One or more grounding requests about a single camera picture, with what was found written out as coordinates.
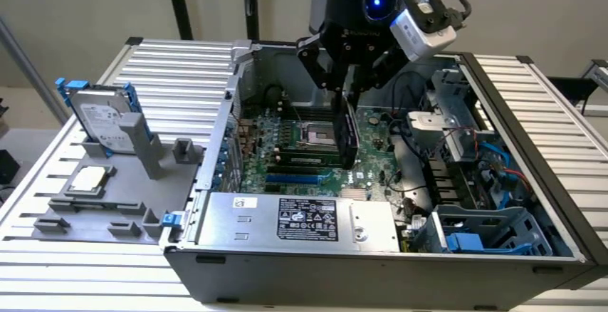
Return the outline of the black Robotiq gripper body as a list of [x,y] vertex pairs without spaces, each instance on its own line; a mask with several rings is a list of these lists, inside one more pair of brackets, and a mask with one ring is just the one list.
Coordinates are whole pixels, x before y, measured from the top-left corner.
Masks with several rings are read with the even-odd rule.
[[330,66],[368,65],[396,44],[389,31],[400,0],[326,0],[320,45]]

